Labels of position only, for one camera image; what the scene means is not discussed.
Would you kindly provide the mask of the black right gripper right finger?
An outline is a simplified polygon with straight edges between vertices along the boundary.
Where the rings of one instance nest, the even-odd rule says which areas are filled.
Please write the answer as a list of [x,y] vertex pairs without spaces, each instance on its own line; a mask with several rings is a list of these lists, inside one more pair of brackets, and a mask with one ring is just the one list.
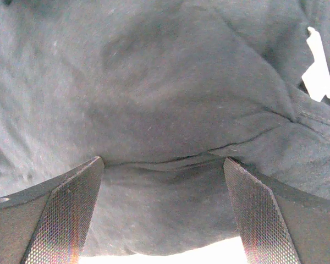
[[223,169],[248,263],[330,263],[330,200],[232,158]]

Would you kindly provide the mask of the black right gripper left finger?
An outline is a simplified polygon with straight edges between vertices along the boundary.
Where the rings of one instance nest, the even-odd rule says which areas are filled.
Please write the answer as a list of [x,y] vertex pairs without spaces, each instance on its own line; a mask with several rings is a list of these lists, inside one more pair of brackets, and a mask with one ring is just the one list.
[[104,170],[101,157],[0,197],[0,263],[78,263]]

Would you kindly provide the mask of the black t shirt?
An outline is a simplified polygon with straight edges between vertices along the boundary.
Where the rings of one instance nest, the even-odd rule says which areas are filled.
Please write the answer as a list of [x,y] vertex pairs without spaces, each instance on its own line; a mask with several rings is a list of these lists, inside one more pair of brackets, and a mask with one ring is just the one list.
[[95,156],[85,256],[237,236],[228,156],[330,200],[330,1],[0,1],[0,197]]

